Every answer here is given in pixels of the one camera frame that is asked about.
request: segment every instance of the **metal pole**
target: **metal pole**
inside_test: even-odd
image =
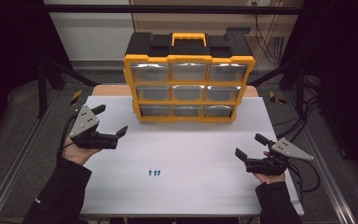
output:
[[[219,6],[134,6],[134,5],[19,5],[21,9],[66,13],[185,13],[185,14],[257,14],[302,15],[323,12],[302,7],[219,7]]]

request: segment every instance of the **white tabletop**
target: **white tabletop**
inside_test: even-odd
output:
[[[258,180],[235,155],[263,158],[261,133],[276,140],[262,98],[243,98],[232,123],[140,122],[128,96],[90,96],[87,105],[106,105],[98,115],[100,133],[129,126],[117,149],[103,150],[86,163],[92,176],[81,214],[107,217],[257,216]],[[286,171],[291,201],[304,214]]]

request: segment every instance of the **black jacket sleeve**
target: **black jacket sleeve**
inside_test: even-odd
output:
[[[39,196],[34,200],[22,224],[83,224],[79,220],[85,188],[91,171],[62,159]]]
[[[285,182],[263,183],[255,189],[255,193],[261,205],[260,222],[262,224],[302,223],[290,202]]]

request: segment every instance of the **black cable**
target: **black cable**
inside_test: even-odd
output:
[[[301,159],[298,159],[298,160],[305,162],[308,166],[310,166],[312,168],[313,172],[316,174],[316,185],[313,188],[310,188],[310,189],[303,189],[303,191],[307,192],[307,193],[315,191],[321,185],[321,177],[319,176],[318,171],[316,170],[316,168],[312,164],[310,164],[309,161],[304,161],[304,160],[301,160]]]
[[[301,175],[300,175],[300,172],[298,171],[298,168],[292,164],[291,162],[289,162],[287,168],[289,170],[292,171],[292,173],[294,175],[296,175],[297,179],[298,179],[298,193],[299,193],[299,200],[300,200],[300,203],[302,204],[304,202],[304,197],[303,197],[303,181],[302,181],[302,178],[301,178]]]
[[[68,147],[68,146],[63,146],[63,143],[65,142],[65,138],[66,138],[66,134],[68,132],[68,127],[69,125],[71,124],[71,122],[77,117],[77,112],[75,112],[74,114],[72,114],[69,119],[66,121],[64,127],[63,127],[63,131],[62,131],[62,135],[61,135],[61,142],[60,142],[60,146],[59,148],[57,149],[57,161],[59,161],[62,157],[62,152],[63,152],[63,149],[65,147]]]
[[[278,63],[281,62],[282,59],[282,47],[283,47],[283,37],[275,37],[274,41],[274,56],[277,58]]]
[[[289,119],[287,121],[282,121],[282,122],[279,122],[279,123],[276,123],[276,124],[272,124],[272,126],[278,126],[278,125],[281,125],[281,124],[289,123],[290,121],[295,120],[295,119],[298,119],[298,118]]]
[[[300,128],[300,131],[303,129],[305,123],[307,122],[307,116],[308,116],[308,112],[309,112],[309,107],[310,105],[314,104],[311,102],[315,99],[317,99],[318,95],[310,98],[307,102],[307,105],[306,105],[306,109],[304,110],[304,114],[303,116],[301,116],[302,119],[299,119],[289,130],[285,131],[284,133],[281,133],[281,134],[278,134],[277,135],[277,138],[280,139],[282,137],[285,137],[287,134],[289,133],[292,133],[295,129],[297,129],[299,127],[299,125],[303,125],[301,128]]]
[[[315,110],[316,108],[318,108],[319,106],[315,106],[315,107],[312,107],[310,109],[310,107],[314,104],[318,104],[318,102],[312,102],[312,104],[310,104],[310,101],[313,100],[313,99],[317,99],[317,96],[315,97],[312,97],[308,102],[307,102],[307,106],[306,106],[306,109],[304,111],[304,123],[303,125],[301,126],[301,128],[297,131],[297,133],[295,134],[295,136],[292,137],[292,139],[290,140],[290,142],[293,142],[295,141],[295,139],[298,137],[298,135],[301,133],[301,131],[304,129],[305,125],[307,124],[307,120],[308,120],[308,116],[310,115],[310,112],[312,112],[313,110]]]
[[[71,146],[71,145],[73,145],[73,144],[74,144],[74,142],[72,142],[72,143],[70,143],[70,144],[64,146],[62,149],[65,149],[66,147],[69,147],[69,146]]]
[[[305,87],[311,88],[314,92],[319,93],[321,91],[321,88],[319,88],[317,85],[312,83],[307,76],[305,76]]]
[[[279,40],[281,40],[281,43],[280,43],[280,46],[279,46],[278,55],[279,55],[279,62],[281,63],[282,57],[283,57],[283,41],[284,41],[284,37],[283,36],[279,37]]]
[[[285,137],[287,134],[292,133],[295,129],[298,128],[299,125],[301,125],[301,122],[303,122],[302,119],[299,119],[289,130],[285,131],[284,133],[278,134],[277,138],[283,138]]]
[[[264,40],[264,36],[261,34],[261,38],[262,38],[263,41],[264,41],[264,45],[266,46],[266,49],[267,49],[267,51],[268,51],[269,56],[268,56],[267,53],[264,51],[264,48],[261,46],[260,42],[258,41],[257,32],[259,32],[259,33],[261,34],[260,29],[258,28],[257,14],[255,14],[255,40],[257,41],[257,44],[258,44],[258,46],[260,46],[260,48],[261,48],[261,50],[263,51],[264,55],[266,55],[267,60],[268,60],[270,63],[277,64],[277,60],[272,57],[271,52],[269,51],[269,46],[267,46],[267,43],[266,43],[266,41]]]

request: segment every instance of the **clear plastic drawer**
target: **clear plastic drawer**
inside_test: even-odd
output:
[[[169,100],[169,86],[135,85],[139,100]]]
[[[203,116],[229,118],[232,114],[233,108],[233,105],[205,105],[203,109]]]
[[[208,86],[207,101],[236,101],[240,86]]]
[[[173,100],[191,100],[200,101],[204,93],[205,86],[194,85],[172,86]]]
[[[132,63],[131,71],[134,82],[169,80],[167,63]]]
[[[205,80],[207,67],[207,63],[172,63],[172,80]]]
[[[210,81],[242,81],[248,65],[245,63],[211,63]]]
[[[142,116],[168,117],[170,115],[169,105],[139,105]]]
[[[199,117],[201,105],[173,105],[172,110],[175,117]]]

